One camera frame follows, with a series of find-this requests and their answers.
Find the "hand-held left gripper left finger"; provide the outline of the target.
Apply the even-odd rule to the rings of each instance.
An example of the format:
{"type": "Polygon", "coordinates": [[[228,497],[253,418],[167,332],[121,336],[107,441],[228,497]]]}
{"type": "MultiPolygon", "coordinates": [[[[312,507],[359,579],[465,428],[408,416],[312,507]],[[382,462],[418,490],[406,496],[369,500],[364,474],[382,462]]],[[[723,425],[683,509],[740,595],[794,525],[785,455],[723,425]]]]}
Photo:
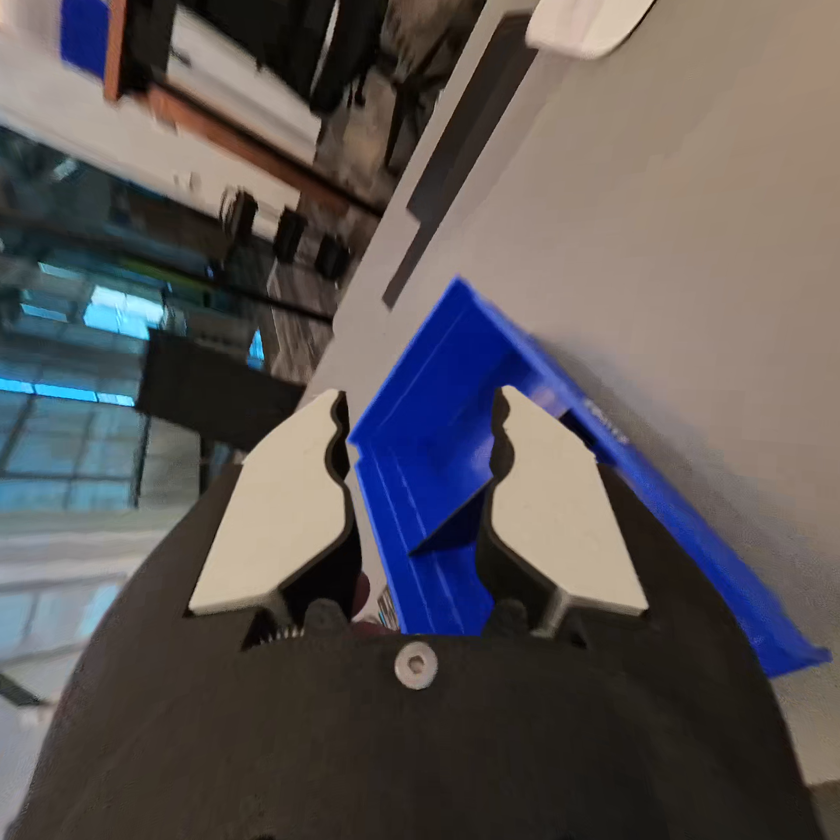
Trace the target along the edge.
{"type": "Polygon", "coordinates": [[[358,583],[358,523],[346,478],[349,408],[325,391],[245,457],[198,575],[197,616],[254,607],[303,624],[331,601],[349,621],[358,583]]]}

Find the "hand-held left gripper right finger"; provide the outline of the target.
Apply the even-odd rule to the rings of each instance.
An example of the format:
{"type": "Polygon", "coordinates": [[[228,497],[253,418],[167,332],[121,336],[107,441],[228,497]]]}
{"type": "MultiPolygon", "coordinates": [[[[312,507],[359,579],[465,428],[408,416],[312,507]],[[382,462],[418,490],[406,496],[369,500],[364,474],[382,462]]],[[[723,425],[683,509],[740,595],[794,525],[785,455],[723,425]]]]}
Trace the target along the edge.
{"type": "Polygon", "coordinates": [[[516,387],[495,394],[479,579],[494,611],[556,637],[583,608],[637,619],[648,599],[593,453],[516,387]]]}

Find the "blue plastic bin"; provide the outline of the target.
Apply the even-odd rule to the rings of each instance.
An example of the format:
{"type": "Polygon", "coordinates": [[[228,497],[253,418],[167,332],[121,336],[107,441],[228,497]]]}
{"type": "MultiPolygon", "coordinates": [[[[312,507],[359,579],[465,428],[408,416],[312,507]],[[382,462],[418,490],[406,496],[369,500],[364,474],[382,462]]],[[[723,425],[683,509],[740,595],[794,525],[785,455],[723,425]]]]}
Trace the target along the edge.
{"type": "Polygon", "coordinates": [[[409,341],[348,438],[402,630],[477,635],[491,610],[476,572],[480,505],[491,478],[491,407],[513,385],[567,416],[722,596],[775,678],[828,663],[781,602],[569,373],[457,277],[409,341]]]}

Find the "black utility cart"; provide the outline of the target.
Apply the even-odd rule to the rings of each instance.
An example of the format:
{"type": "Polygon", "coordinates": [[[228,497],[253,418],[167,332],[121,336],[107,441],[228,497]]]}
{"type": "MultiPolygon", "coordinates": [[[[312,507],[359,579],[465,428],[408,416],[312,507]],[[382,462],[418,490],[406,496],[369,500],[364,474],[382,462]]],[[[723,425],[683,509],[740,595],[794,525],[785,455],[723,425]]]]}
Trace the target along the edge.
{"type": "MultiPolygon", "coordinates": [[[[226,266],[239,251],[250,246],[259,210],[256,199],[241,187],[225,187],[217,212],[225,250],[221,266],[226,266]]],[[[275,261],[283,266],[302,268],[316,276],[339,284],[350,267],[351,252],[343,238],[312,226],[297,210],[285,206],[276,215],[276,232],[270,242],[275,261]],[[298,251],[306,233],[315,234],[317,249],[309,261],[298,251]]]]}

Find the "white stand base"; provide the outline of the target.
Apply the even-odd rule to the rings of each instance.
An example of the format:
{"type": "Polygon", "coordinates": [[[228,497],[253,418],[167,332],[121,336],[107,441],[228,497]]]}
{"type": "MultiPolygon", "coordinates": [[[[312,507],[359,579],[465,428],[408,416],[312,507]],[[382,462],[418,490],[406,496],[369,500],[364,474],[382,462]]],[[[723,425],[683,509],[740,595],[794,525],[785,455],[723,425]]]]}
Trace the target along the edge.
{"type": "Polygon", "coordinates": [[[654,1],[539,1],[524,42],[576,60],[612,54],[641,25],[654,1]]]}

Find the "blue sign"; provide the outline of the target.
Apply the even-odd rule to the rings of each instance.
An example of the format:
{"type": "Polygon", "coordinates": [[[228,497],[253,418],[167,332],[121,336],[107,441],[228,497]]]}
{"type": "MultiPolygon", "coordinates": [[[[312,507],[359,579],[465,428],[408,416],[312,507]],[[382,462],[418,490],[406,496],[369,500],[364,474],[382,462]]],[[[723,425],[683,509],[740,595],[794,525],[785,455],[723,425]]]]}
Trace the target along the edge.
{"type": "Polygon", "coordinates": [[[62,1],[59,52],[68,65],[104,79],[109,43],[107,1],[62,1]]]}

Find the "wooden post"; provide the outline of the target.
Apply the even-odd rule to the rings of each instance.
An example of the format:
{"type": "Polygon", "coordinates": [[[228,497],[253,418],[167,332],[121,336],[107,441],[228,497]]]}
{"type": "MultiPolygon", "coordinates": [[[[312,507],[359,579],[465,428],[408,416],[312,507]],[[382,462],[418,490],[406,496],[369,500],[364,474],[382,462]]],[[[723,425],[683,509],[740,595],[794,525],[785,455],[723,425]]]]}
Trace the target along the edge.
{"type": "Polygon", "coordinates": [[[105,102],[124,96],[155,119],[231,153],[336,214],[351,208],[381,219],[386,206],[341,185],[312,164],[167,80],[158,59],[169,47],[175,2],[114,1],[108,5],[108,41],[102,80],[105,102]]]}

